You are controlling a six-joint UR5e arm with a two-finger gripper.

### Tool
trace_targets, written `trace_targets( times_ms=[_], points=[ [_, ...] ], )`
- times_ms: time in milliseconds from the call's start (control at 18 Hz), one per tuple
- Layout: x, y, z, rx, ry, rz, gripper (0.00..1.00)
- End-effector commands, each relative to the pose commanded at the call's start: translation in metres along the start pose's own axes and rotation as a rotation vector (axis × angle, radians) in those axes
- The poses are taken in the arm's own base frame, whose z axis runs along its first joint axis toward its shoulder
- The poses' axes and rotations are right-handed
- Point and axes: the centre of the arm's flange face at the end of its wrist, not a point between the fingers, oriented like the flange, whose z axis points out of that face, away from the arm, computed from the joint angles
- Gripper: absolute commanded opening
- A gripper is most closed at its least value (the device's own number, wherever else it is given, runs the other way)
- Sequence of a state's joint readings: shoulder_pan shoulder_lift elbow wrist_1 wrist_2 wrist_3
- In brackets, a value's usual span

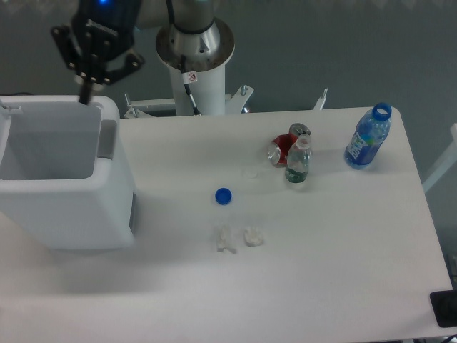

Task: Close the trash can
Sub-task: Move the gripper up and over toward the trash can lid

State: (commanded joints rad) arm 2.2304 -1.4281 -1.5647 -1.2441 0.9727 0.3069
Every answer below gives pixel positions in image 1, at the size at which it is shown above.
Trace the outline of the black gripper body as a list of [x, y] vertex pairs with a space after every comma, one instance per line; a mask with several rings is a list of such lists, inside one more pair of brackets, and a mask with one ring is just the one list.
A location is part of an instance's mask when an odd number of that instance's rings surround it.
[[80, 1], [71, 20], [79, 46], [77, 71], [100, 71], [134, 45], [141, 1]]

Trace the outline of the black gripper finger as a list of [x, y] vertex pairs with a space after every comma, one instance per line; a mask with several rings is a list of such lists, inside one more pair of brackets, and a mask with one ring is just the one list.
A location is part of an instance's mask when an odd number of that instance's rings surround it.
[[51, 36], [66, 67], [80, 77], [99, 76], [97, 34], [86, 25], [71, 28], [58, 25], [51, 28]]
[[107, 63], [100, 61], [77, 62], [75, 63], [76, 75], [82, 79], [79, 92], [79, 102], [88, 105], [96, 86], [110, 86], [140, 70], [144, 65], [144, 58], [133, 52], [126, 55], [124, 64], [117, 68], [108, 70]]

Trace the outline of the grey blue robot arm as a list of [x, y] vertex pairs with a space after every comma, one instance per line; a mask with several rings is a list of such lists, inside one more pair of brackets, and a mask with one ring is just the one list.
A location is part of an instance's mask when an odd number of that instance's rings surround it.
[[210, 71], [234, 51], [234, 37], [214, 15], [212, 1], [80, 1], [68, 24], [51, 28], [66, 67], [81, 83], [88, 104], [96, 85], [112, 85], [140, 70], [136, 29], [158, 27], [156, 51], [168, 66], [186, 73]]

